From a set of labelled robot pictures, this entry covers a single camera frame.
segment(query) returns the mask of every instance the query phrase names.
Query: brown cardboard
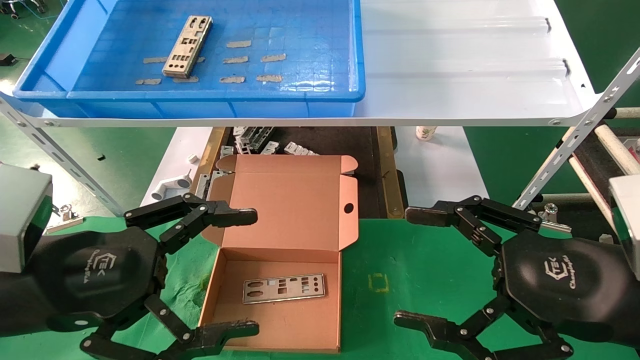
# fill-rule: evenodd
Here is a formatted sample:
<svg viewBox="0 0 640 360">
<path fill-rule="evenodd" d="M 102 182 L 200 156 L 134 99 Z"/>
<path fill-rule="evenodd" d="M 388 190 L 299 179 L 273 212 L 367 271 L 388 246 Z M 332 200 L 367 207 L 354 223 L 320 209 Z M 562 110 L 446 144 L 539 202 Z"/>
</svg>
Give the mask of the brown cardboard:
<svg viewBox="0 0 640 360">
<path fill-rule="evenodd" d="M 256 224 L 202 233 L 220 251 L 200 325 L 245 318 L 260 325 L 257 336 L 232 339 L 225 348 L 340 350 L 340 250 L 358 238 L 357 180 L 343 173 L 357 165 L 351 156 L 242 155 L 218 162 L 234 173 L 215 180 L 209 200 L 258 211 Z M 313 273 L 325 274 L 326 296 L 242 303 L 245 280 Z"/>
</svg>

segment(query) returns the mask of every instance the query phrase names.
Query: blue plastic tray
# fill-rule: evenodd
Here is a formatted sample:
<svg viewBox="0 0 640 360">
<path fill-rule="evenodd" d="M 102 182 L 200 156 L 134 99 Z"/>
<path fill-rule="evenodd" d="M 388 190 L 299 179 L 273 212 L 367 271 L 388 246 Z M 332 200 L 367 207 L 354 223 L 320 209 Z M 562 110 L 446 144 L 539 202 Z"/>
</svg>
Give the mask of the blue plastic tray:
<svg viewBox="0 0 640 360">
<path fill-rule="evenodd" d="M 190 15 L 213 27 L 191 74 L 199 82 L 174 83 L 143 59 L 168 56 Z M 227 48 L 242 40 L 251 47 Z M 162 82 L 136 85 L 152 78 Z M 13 92 L 59 117 L 127 119 L 350 117 L 364 93 L 359 0 L 70 0 Z"/>
</svg>

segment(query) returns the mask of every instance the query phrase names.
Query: robotic hand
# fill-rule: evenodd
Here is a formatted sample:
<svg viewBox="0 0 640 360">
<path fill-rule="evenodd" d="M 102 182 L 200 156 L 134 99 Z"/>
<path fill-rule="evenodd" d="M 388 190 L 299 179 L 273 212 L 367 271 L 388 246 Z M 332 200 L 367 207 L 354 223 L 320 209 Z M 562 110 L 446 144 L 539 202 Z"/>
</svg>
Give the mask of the robotic hand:
<svg viewBox="0 0 640 360">
<path fill-rule="evenodd" d="M 17 179 L 3 177 L 10 171 L 20 174 L 20 181 L 26 183 L 26 179 L 34 177 L 25 176 L 21 170 L 41 174 L 15 169 L 0 164 L 0 178 Z M 38 209 L 48 206 L 50 215 L 51 177 L 42 181 L 38 189 L 49 196 L 32 192 L 38 195 L 33 199 L 40 201 L 28 204 Z M 0 202 L 10 196 L 2 195 Z M 210 225 L 255 223 L 254 209 L 231 209 L 226 202 L 204 201 L 187 193 L 128 211 L 127 229 L 118 233 L 84 231 L 43 237 L 40 236 L 46 221 L 43 225 L 39 212 L 27 212 L 31 213 L 26 219 L 29 225 L 20 232 L 24 268 L 0 272 L 0 336 L 97 327 L 80 344 L 82 351 L 97 359 L 187 360 L 219 354 L 230 338 L 258 334 L 258 324 L 245 320 L 189 329 L 159 297 L 167 274 L 167 254 L 180 250 Z M 181 218 L 160 235 L 159 242 L 145 231 Z M 14 245 L 6 233 L 1 234 L 4 237 L 0 247 Z M 166 350 L 154 354 L 111 341 L 116 331 L 130 327 L 149 312 L 176 338 Z"/>
<path fill-rule="evenodd" d="M 561 333 L 640 348 L 636 326 L 640 282 L 623 246 L 546 238 L 538 234 L 541 219 L 536 215 L 479 196 L 438 201 L 432 208 L 408 208 L 406 219 L 413 224 L 453 226 L 482 253 L 495 256 L 492 275 L 497 296 L 462 324 L 396 312 L 394 323 L 422 331 L 431 347 L 464 360 L 566 359 L 573 348 Z M 480 220 L 516 235 L 503 243 Z M 477 337 L 503 314 L 539 336 L 542 344 L 495 352 L 482 346 Z"/>
</svg>

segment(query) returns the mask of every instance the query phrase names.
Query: box flap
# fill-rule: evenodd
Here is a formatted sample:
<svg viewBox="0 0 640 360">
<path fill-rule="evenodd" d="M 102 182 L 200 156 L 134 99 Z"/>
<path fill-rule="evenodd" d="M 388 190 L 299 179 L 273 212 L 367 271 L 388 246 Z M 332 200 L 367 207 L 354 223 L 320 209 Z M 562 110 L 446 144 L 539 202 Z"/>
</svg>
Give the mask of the box flap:
<svg viewBox="0 0 640 360">
<path fill-rule="evenodd" d="M 209 199 L 255 208 L 258 221 L 203 235 L 233 249 L 339 251 L 358 238 L 357 180 L 341 175 L 357 166 L 351 156 L 224 157 L 217 167 L 234 174 L 216 179 Z"/>
</svg>

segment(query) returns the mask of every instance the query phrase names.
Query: printed logo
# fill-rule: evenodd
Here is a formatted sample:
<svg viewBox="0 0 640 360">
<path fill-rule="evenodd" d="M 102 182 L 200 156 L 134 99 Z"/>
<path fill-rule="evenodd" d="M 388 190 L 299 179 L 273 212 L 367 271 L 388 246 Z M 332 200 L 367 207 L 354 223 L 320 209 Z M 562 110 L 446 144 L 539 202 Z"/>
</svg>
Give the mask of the printed logo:
<svg viewBox="0 0 640 360">
<path fill-rule="evenodd" d="M 113 265 L 115 265 L 117 256 L 110 252 L 96 256 L 99 252 L 99 249 L 94 250 L 89 257 L 89 260 L 86 261 L 86 267 L 84 268 L 84 284 L 89 282 L 92 270 L 98 270 L 97 276 L 105 276 L 105 270 L 112 269 Z"/>
<path fill-rule="evenodd" d="M 556 260 L 556 258 L 549 258 L 548 261 L 545 261 L 545 272 L 547 275 L 553 277 L 555 280 L 569 276 L 566 265 L 564 263 L 558 263 Z"/>
<path fill-rule="evenodd" d="M 569 287 L 575 289 L 575 270 L 573 269 L 573 263 L 569 260 L 567 255 L 562 256 L 562 262 L 559 262 L 557 258 L 549 258 L 545 261 L 545 273 L 553 277 L 555 280 L 564 279 L 570 276 Z"/>
</svg>

